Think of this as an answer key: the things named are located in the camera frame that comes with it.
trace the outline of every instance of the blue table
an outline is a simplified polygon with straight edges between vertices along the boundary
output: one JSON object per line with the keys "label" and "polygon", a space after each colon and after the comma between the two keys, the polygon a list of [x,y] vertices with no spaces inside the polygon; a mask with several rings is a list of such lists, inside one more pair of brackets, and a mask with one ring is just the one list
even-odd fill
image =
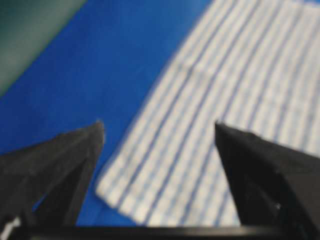
{"label": "blue table", "polygon": [[103,120],[78,225],[135,225],[94,194],[100,169],[210,0],[90,0],[0,98],[0,153]]}

